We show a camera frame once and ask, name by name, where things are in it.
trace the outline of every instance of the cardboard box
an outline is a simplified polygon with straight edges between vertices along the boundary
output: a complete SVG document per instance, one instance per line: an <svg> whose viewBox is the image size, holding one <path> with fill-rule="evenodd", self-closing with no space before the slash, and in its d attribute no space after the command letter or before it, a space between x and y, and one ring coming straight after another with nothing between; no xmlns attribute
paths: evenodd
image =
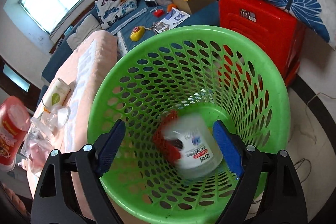
<svg viewBox="0 0 336 224"><path fill-rule="evenodd" d="M208 6L216 0L173 0L174 4L179 10L184 11L190 15Z"/></svg>

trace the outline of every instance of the paper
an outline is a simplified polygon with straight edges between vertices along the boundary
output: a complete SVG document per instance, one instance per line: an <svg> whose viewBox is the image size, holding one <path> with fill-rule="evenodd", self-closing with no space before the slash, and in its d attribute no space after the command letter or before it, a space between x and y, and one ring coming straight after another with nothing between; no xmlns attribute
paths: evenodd
<svg viewBox="0 0 336 224"><path fill-rule="evenodd" d="M172 10L160 21L169 25L168 30L175 28L177 25L185 21L190 15L186 12L172 8ZM164 32L165 28L162 28L157 31L157 33Z"/></svg>

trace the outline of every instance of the red container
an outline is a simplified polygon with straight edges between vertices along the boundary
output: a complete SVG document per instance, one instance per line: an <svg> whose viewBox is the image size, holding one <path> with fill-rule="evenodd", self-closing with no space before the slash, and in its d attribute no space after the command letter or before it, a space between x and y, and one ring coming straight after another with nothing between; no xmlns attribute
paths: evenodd
<svg viewBox="0 0 336 224"><path fill-rule="evenodd" d="M30 127L30 116L15 96L0 106L0 170L8 172L15 166L15 156Z"/></svg>
<svg viewBox="0 0 336 224"><path fill-rule="evenodd" d="M219 0L219 14L221 27L261 47L289 86L299 70L305 25L263 0Z"/></svg>

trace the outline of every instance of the laundry basket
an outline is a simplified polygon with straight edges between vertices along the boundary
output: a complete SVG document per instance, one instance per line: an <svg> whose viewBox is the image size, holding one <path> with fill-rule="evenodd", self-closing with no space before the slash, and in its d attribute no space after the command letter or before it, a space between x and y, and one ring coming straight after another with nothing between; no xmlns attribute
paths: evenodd
<svg viewBox="0 0 336 224"><path fill-rule="evenodd" d="M261 151L286 147L290 110L285 84L251 40L220 27L188 26L132 49L102 83L90 114L88 141L117 119L126 136L101 182L123 209L149 223L214 223L237 177L225 161L207 177L184 180L152 142L165 113L198 112L208 127L221 119ZM256 196L263 191L265 176Z"/></svg>

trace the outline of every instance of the silver screw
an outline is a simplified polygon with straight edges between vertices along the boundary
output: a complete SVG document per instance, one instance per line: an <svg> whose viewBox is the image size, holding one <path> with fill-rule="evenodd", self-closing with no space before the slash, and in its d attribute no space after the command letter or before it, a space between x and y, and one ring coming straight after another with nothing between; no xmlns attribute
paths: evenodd
<svg viewBox="0 0 336 224"><path fill-rule="evenodd" d="M90 151L92 149L92 145L91 144L87 144L83 147L84 151Z"/></svg>
<svg viewBox="0 0 336 224"><path fill-rule="evenodd" d="M283 156L283 157L287 157L288 156L288 153L286 150L281 150L280 151L280 155Z"/></svg>
<svg viewBox="0 0 336 224"><path fill-rule="evenodd" d="M58 154L58 150L57 149L54 149L51 151L50 155L52 156L56 156Z"/></svg>
<svg viewBox="0 0 336 224"><path fill-rule="evenodd" d="M248 151L250 151L250 152L254 152L255 151L255 147L253 145L250 145L250 144L246 147L246 149Z"/></svg>

